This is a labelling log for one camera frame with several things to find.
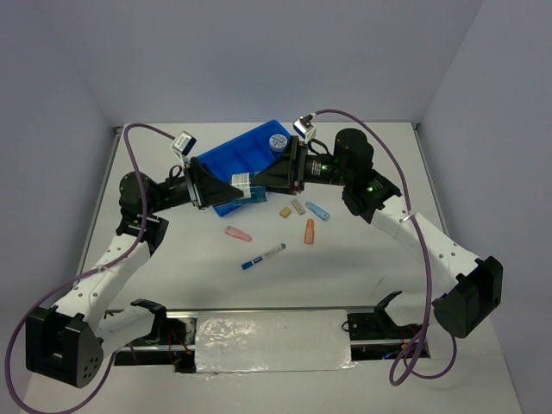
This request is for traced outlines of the blue plastic compartment tray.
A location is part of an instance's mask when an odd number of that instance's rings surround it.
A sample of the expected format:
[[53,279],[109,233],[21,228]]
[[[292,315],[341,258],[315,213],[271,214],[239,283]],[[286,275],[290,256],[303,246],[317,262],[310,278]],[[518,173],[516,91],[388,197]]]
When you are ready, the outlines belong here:
[[287,139],[291,136],[280,122],[271,120],[212,148],[198,158],[213,175],[229,182],[233,174],[260,172],[279,157],[279,153],[270,148],[269,141],[273,135],[283,135]]

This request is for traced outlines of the blue white marker pen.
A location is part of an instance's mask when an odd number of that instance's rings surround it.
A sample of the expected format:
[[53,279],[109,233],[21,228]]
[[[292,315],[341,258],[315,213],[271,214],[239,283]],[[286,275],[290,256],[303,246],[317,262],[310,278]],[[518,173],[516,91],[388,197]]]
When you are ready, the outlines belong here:
[[248,270],[251,267],[254,267],[261,263],[262,261],[266,260],[269,257],[272,257],[286,249],[286,245],[284,243],[280,243],[279,245],[267,250],[266,252],[256,256],[252,260],[249,260],[247,262],[244,262],[241,264],[242,270]]

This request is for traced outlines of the blue slime jar printed lid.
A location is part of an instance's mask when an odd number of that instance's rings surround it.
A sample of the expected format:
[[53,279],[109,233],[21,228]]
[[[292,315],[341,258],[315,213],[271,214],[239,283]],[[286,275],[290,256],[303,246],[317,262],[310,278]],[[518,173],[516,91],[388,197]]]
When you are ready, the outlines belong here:
[[289,142],[289,138],[283,134],[271,135],[268,139],[268,145],[271,151],[282,153],[285,151]]

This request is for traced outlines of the grey eraser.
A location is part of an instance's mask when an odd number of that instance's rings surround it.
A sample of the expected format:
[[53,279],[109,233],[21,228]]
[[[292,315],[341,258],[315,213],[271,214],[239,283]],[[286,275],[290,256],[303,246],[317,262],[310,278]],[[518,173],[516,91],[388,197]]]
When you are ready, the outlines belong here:
[[303,205],[296,198],[292,200],[292,206],[299,215],[303,215],[305,213]]

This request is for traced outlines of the orange translucent case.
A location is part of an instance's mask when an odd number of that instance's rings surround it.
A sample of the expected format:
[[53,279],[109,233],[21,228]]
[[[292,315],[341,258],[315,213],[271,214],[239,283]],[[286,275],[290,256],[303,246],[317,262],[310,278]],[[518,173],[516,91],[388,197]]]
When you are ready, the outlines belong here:
[[312,245],[315,240],[315,222],[313,219],[309,218],[305,224],[304,231],[304,243],[306,245]]

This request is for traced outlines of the blue translucent case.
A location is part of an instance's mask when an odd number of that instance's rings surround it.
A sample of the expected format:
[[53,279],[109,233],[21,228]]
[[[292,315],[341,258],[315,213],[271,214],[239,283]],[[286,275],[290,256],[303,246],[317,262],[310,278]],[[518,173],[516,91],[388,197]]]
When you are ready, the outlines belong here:
[[328,221],[330,219],[330,214],[315,203],[306,202],[305,207],[323,221]]

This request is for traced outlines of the yellow eraser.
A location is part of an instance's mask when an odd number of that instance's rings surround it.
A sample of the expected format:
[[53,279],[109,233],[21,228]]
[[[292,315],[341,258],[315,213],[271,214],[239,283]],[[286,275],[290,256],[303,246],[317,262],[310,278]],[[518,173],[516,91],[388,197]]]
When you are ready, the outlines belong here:
[[285,207],[279,214],[283,218],[287,218],[291,213],[292,213],[292,211],[289,208]]

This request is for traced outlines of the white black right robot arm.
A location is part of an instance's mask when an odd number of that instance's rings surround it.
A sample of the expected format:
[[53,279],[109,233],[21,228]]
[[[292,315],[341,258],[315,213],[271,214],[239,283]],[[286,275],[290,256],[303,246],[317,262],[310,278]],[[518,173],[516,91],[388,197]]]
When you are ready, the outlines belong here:
[[272,135],[268,146],[277,158],[254,176],[256,185],[282,194],[297,194],[307,183],[339,185],[352,215],[429,260],[433,313],[453,337],[468,337],[500,305],[503,265],[461,247],[409,207],[405,191],[374,169],[373,147],[362,131],[340,130],[333,151],[323,154],[297,136]]

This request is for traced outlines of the white foil covered panel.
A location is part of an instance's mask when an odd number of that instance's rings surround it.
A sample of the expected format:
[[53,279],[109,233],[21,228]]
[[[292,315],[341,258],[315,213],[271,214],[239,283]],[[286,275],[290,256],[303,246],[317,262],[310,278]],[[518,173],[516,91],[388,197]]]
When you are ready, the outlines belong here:
[[200,373],[321,372],[349,369],[343,310],[205,312],[198,317]]

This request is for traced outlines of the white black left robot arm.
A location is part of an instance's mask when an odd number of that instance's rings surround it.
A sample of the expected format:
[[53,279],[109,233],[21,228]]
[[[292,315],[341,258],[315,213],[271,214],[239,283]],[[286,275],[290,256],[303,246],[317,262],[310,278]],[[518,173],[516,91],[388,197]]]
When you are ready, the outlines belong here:
[[191,203],[199,209],[241,198],[243,192],[215,177],[198,158],[158,184],[142,172],[120,181],[122,219],[94,267],[48,308],[37,306],[25,320],[26,367],[50,379],[83,388],[102,361],[128,343],[151,344],[168,336],[166,307],[139,298],[113,317],[106,311],[129,279],[154,255],[168,221],[159,211]]

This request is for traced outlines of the pink translucent case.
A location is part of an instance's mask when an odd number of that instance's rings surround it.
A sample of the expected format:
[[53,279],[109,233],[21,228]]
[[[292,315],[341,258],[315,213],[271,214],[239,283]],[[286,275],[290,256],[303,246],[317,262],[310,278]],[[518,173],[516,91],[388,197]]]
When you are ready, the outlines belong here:
[[241,240],[243,242],[251,242],[252,236],[236,227],[233,226],[226,226],[224,229],[224,233],[226,235],[229,235],[235,239]]

